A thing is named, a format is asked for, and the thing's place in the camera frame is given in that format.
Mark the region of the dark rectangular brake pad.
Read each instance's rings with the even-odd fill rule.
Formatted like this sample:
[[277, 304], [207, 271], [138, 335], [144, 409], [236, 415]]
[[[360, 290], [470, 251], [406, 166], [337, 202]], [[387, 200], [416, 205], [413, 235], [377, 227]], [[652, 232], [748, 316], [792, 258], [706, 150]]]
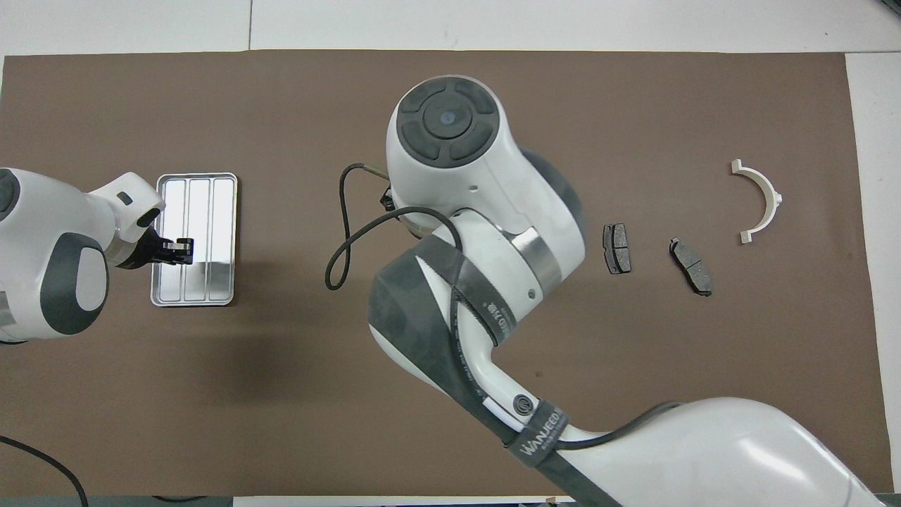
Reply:
[[624, 223], [604, 226], [603, 245], [606, 266], [611, 274], [630, 273], [633, 270]]

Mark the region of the silver metal tray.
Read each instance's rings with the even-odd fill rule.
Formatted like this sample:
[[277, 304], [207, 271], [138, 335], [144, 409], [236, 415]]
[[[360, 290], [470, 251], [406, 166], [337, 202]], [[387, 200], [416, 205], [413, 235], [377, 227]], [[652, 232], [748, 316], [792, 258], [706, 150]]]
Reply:
[[157, 181], [166, 208], [155, 229], [163, 238], [194, 241], [191, 264], [155, 264], [151, 302], [158, 307], [226, 306], [234, 298], [237, 177], [232, 173], [170, 173]]

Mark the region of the dark curved brake pad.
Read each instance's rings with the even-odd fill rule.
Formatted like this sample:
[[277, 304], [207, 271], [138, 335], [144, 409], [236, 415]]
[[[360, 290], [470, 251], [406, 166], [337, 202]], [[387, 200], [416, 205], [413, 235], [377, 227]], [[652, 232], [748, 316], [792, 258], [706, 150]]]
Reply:
[[686, 282], [697, 295], [712, 295], [712, 278], [700, 254], [678, 237], [672, 238], [669, 253]]

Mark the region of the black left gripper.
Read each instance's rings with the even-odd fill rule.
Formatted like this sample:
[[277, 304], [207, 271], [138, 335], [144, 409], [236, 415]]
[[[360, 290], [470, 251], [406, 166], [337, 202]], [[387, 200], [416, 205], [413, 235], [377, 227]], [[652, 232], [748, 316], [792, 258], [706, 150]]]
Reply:
[[158, 259], [161, 247], [170, 250], [162, 251], [162, 263], [193, 263], [193, 239], [177, 238], [174, 241], [166, 240], [162, 243], [162, 239], [155, 229], [145, 229], [135, 243], [125, 242], [117, 245], [117, 249], [113, 251], [113, 266], [134, 270], [149, 263], [161, 263], [161, 260]]

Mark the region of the brown table mat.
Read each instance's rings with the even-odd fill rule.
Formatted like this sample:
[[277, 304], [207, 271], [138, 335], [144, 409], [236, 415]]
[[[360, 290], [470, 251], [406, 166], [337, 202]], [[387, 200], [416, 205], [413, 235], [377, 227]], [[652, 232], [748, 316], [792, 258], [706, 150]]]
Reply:
[[[9, 57], [0, 165], [84, 190], [125, 171], [234, 173], [239, 262], [228, 307], [156, 307], [148, 270], [115, 269], [90, 330], [0, 347], [0, 434], [95, 495], [556, 494], [370, 336], [372, 278], [415, 243], [402, 225], [355, 244], [341, 291], [324, 285], [341, 171], [384, 166], [397, 101], [444, 74], [498, 94], [588, 222], [588, 258], [496, 349], [502, 369], [590, 431], [668, 400], [766, 402], [892, 490], [842, 54]], [[735, 158], [783, 197], [749, 244], [764, 198]], [[614, 223], [630, 273], [606, 266]]]

